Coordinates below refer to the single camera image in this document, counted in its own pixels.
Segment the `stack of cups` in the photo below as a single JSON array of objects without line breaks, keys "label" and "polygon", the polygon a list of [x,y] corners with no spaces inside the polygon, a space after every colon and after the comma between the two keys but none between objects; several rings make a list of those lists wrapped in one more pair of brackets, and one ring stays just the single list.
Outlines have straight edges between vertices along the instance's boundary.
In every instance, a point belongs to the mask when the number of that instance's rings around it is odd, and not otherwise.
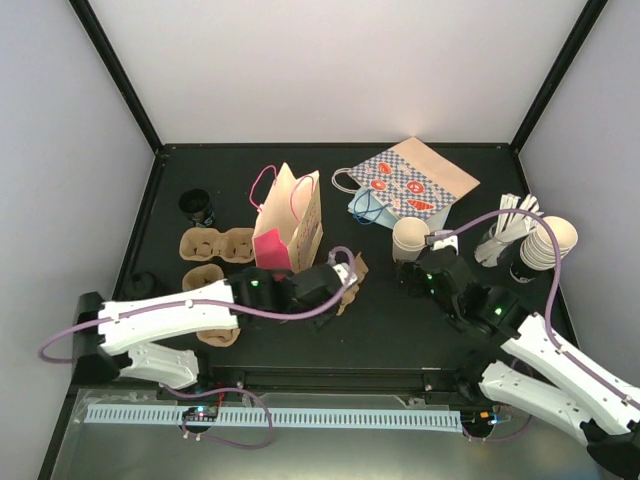
[{"label": "stack of cups", "polygon": [[416,217],[405,217],[393,227],[392,256],[395,262],[414,262],[427,245],[429,227]]},{"label": "stack of cups", "polygon": [[[578,232],[564,218],[545,217],[544,221],[551,227],[560,247],[560,258],[578,243]],[[520,283],[528,283],[545,270],[556,265],[551,238],[547,231],[538,225],[534,232],[520,246],[520,256],[511,264],[511,276]]]}]

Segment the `checkered pattern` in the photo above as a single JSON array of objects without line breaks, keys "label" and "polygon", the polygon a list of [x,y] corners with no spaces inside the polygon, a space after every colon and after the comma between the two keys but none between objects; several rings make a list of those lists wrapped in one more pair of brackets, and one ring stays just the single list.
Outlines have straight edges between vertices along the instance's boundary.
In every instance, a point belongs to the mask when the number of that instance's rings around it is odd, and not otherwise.
[{"label": "checkered pattern", "polygon": [[[391,167],[391,174],[382,173],[378,164],[384,162]],[[418,217],[428,220],[443,208],[454,203],[457,198],[440,185],[420,173],[393,150],[386,150],[375,157],[353,167],[349,175],[360,186],[371,190],[373,196],[382,204],[387,205],[396,217]],[[372,182],[384,182],[384,190],[376,190]],[[422,193],[414,193],[407,187],[409,182],[419,182],[423,185]],[[418,210],[409,200],[427,202],[435,206],[430,210]]]}]

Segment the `gray wall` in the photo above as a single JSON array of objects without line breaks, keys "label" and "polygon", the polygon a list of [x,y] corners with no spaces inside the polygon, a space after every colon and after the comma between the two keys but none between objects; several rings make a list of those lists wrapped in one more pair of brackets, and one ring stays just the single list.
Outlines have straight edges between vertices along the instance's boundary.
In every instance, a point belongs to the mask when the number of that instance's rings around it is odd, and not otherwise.
[{"label": "gray wall", "polygon": [[0,45],[0,465],[20,480],[69,381],[35,351],[77,295],[111,294],[152,155],[68,2],[3,2]]},{"label": "gray wall", "polygon": [[583,349],[640,384],[640,3],[609,2],[527,142],[545,212],[580,240],[562,285]]}]

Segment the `black cup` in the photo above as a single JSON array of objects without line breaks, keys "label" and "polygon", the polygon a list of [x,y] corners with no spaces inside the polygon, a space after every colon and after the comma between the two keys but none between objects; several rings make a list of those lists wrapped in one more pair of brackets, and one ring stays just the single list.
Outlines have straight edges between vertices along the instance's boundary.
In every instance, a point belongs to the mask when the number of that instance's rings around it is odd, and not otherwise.
[{"label": "black cup", "polygon": [[511,264],[511,269],[509,270],[511,276],[516,282],[519,283],[529,283],[534,278],[540,276],[542,273],[546,272],[546,270],[534,270],[529,265],[524,263],[520,255],[518,255]]},{"label": "black cup", "polygon": [[196,227],[212,227],[216,217],[213,214],[211,199],[206,190],[194,188],[184,192],[178,206],[185,217]]}]

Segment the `red fruit print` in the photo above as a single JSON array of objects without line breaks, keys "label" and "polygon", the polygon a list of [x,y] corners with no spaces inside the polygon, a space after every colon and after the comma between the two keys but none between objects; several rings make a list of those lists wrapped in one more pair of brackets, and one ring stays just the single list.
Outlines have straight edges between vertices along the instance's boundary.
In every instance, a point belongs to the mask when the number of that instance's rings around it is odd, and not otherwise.
[{"label": "red fruit print", "polygon": [[415,200],[413,198],[407,200],[407,203],[411,205],[413,208],[415,208],[416,210],[418,210],[419,212],[422,212],[424,210],[432,210],[436,208],[436,206],[433,205],[432,203],[423,202],[422,200]]},{"label": "red fruit print", "polygon": [[391,172],[393,170],[391,169],[391,166],[388,163],[380,162],[378,164],[378,171],[384,175],[391,175]]},{"label": "red fruit print", "polygon": [[371,182],[371,187],[374,188],[375,190],[384,190],[385,188],[387,188],[387,185],[382,181],[382,180],[378,180],[377,178],[375,180],[373,180]]},{"label": "red fruit print", "polygon": [[419,194],[424,192],[424,185],[420,182],[416,182],[415,180],[407,183],[407,188],[411,193]]}]

